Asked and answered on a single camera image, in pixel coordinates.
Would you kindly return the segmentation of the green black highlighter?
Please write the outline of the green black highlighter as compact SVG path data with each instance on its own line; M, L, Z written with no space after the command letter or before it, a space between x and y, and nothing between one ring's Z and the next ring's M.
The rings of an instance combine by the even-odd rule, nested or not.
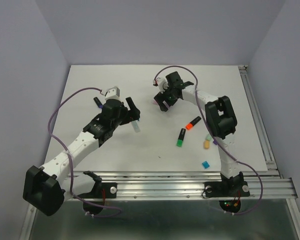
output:
M182 147L183 142L184 142L184 138L185 138L185 134L186 134L186 129L182 128L179 132L178 139L177 139L177 142L176 142L177 147Z

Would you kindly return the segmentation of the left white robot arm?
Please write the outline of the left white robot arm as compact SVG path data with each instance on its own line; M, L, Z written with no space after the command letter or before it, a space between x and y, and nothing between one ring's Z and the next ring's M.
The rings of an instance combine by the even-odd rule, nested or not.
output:
M101 113L86 125L75 140L49 162L31 166L25 174L23 199L46 216L52 216L75 188L74 168L109 140L118 126L140 118L140 110L131 97L128 106L118 99L107 99Z

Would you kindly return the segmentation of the gold highlighter cap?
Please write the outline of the gold highlighter cap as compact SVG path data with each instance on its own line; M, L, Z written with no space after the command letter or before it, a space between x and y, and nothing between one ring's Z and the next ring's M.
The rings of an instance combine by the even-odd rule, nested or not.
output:
M203 148L205 150L208 150L210 148L210 141L205 140L204 143L203 143Z

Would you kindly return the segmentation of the mint highlighter cap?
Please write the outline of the mint highlighter cap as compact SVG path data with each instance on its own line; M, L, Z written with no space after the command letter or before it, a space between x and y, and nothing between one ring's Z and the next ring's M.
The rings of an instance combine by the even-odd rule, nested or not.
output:
M213 140L213 137L210 134L208 134L205 140L211 142Z

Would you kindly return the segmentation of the orange black highlighter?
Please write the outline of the orange black highlighter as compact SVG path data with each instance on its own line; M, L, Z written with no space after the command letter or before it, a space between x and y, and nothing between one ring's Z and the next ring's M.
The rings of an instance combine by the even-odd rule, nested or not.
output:
M189 122L186 126L185 129L186 130L190 130L192 129L202 118L200 116L197 116L196 118L194 118L191 122Z

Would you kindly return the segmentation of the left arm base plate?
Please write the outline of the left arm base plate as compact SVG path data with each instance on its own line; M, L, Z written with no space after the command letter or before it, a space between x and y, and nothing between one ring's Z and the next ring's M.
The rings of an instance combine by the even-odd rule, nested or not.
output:
M75 194L82 199L101 199L105 196L106 199L115 199L117 197L118 184L116 182L102 182L95 183L90 190L85 190L79 194L75 191Z

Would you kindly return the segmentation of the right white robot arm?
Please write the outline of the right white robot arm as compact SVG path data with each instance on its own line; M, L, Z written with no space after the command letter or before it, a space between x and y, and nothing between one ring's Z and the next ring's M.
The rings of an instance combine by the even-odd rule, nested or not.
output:
M220 189L232 195L244 185L243 173L235 160L234 133L238 124L231 100L227 96L217 97L198 90L198 83L184 82L178 72L166 77L156 76L153 86L159 89L154 100L162 112L167 112L178 100L192 103L205 113L202 118L209 134L217 142L220 157Z

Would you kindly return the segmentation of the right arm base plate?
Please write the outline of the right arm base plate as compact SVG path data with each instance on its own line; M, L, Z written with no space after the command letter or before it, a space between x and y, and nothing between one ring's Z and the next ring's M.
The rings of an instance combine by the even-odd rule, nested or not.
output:
M249 197L250 191L244 190L243 186L247 183L230 185L225 181L206 181L204 184L204 194L206 198L234 198L234 197Z

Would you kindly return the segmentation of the purple black highlighter body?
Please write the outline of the purple black highlighter body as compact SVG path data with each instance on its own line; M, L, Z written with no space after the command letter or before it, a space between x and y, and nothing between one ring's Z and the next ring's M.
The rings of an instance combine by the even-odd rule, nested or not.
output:
M94 97L93 100L94 100L95 104L97 105L97 107L98 107L99 109L102 109L102 108L103 108L103 104L102 104L102 102L99 100L98 97Z

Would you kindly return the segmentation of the blue highlighter cap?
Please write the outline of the blue highlighter cap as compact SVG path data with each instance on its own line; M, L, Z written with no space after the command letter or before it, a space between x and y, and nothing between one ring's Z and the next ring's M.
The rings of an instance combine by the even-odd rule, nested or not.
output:
M208 169L210 167L210 164L207 161L204 161L202 163L202 166L203 166L204 169Z

